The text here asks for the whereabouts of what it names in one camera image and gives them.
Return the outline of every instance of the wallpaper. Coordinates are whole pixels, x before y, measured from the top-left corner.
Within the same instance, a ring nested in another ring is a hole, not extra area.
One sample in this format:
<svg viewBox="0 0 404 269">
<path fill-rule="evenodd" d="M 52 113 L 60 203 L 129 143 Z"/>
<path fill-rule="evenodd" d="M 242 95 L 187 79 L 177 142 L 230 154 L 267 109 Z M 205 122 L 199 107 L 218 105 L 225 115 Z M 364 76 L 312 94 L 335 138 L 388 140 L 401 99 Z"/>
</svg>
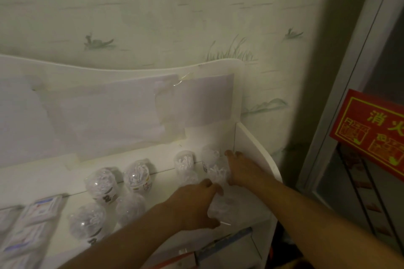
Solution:
<svg viewBox="0 0 404 269">
<path fill-rule="evenodd" d="M 91 68 L 246 64 L 242 122 L 293 183 L 364 0 L 0 0 L 0 53 Z"/>
</svg>

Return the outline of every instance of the hand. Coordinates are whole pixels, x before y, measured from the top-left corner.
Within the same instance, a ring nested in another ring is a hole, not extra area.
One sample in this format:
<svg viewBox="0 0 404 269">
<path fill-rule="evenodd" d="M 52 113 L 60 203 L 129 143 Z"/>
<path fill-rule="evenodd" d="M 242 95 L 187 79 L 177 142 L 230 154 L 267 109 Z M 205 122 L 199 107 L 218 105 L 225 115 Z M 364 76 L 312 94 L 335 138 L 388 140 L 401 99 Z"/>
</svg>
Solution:
<svg viewBox="0 0 404 269">
<path fill-rule="evenodd" d="M 223 188 L 205 179 L 196 185 L 180 187 L 164 205 L 173 211 L 180 230 L 214 229 L 220 222 L 208 217 L 208 208 L 216 193 L 223 195 Z"/>
<path fill-rule="evenodd" d="M 231 150 L 226 150 L 225 156 L 229 162 L 231 176 L 230 185 L 238 185 L 246 187 L 250 183 L 254 183 L 254 179 L 266 175 L 262 169 L 249 158 L 246 158 L 241 152 L 235 154 Z"/>
</svg>

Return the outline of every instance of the white packet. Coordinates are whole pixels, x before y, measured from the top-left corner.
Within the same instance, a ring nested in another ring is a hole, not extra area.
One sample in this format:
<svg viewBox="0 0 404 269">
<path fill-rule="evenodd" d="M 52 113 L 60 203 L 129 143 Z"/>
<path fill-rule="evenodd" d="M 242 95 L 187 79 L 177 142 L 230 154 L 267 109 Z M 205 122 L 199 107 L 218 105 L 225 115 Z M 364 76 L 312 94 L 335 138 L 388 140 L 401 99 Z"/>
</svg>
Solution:
<svg viewBox="0 0 404 269">
<path fill-rule="evenodd" d="M 216 194 L 208 208 L 208 217 L 216 218 L 224 225 L 237 224 L 238 207 L 236 201 Z"/>
<path fill-rule="evenodd" d="M 18 256 L 3 263 L 1 269 L 34 269 L 42 258 L 35 252 Z"/>
<path fill-rule="evenodd" d="M 146 212 L 146 200 L 140 194 L 119 197 L 116 202 L 116 216 L 122 227 L 139 219 Z"/>
<path fill-rule="evenodd" d="M 135 161 L 124 172 L 124 183 L 130 191 L 143 193 L 152 186 L 149 168 L 144 160 Z"/>
<path fill-rule="evenodd" d="M 97 203 L 88 203 L 68 216 L 69 231 L 80 241 L 93 245 L 107 236 L 107 214 Z"/>
<path fill-rule="evenodd" d="M 46 244 L 51 236 L 52 227 L 53 223 L 47 221 L 14 229 L 1 247 L 1 259 L 21 255 Z"/>
<path fill-rule="evenodd" d="M 17 220 L 22 206 L 13 206 L 0 210 L 0 234 L 5 233 Z"/>
<path fill-rule="evenodd" d="M 118 197 L 118 184 L 114 174 L 101 168 L 84 179 L 84 184 L 91 197 L 101 205 L 111 204 Z"/>
<path fill-rule="evenodd" d="M 208 168 L 215 165 L 220 157 L 220 148 L 216 144 L 209 144 L 202 148 L 202 167 L 204 172 L 208 172 Z"/>
<path fill-rule="evenodd" d="M 225 156 L 218 158 L 214 165 L 208 167 L 208 178 L 221 186 L 227 184 L 230 175 L 229 162 Z"/>
<path fill-rule="evenodd" d="M 174 157 L 174 168 L 177 174 L 194 170 L 194 155 L 191 151 L 181 151 Z"/>
<path fill-rule="evenodd" d="M 54 219 L 59 214 L 62 195 L 36 200 L 27 205 L 18 218 L 18 225 L 30 225 Z"/>
<path fill-rule="evenodd" d="M 178 186 L 182 187 L 185 185 L 190 185 L 190 184 L 199 184 L 199 177 L 198 174 L 193 171 L 183 171 L 181 173 L 177 174 L 177 179 L 178 179 Z"/>
</svg>

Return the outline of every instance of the red label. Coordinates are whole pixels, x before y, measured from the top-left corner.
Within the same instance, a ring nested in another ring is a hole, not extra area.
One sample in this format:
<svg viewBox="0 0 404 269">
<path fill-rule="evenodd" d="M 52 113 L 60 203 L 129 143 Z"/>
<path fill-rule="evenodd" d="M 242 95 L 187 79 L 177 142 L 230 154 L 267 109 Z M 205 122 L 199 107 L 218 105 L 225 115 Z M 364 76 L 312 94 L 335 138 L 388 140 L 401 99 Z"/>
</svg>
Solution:
<svg viewBox="0 0 404 269">
<path fill-rule="evenodd" d="M 404 107 L 350 89 L 330 136 L 404 181 Z"/>
</svg>

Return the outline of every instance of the person's right arm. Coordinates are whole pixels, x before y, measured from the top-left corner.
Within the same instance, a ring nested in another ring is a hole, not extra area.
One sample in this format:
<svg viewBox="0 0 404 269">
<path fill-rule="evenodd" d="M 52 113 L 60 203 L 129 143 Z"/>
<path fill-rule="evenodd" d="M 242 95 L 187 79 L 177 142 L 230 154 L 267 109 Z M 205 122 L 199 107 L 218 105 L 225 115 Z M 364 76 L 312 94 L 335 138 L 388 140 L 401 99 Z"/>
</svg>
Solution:
<svg viewBox="0 0 404 269">
<path fill-rule="evenodd" d="M 316 269 L 404 268 L 404 258 L 374 236 L 227 150 L 231 185 L 247 188 L 273 212 Z"/>
</svg>

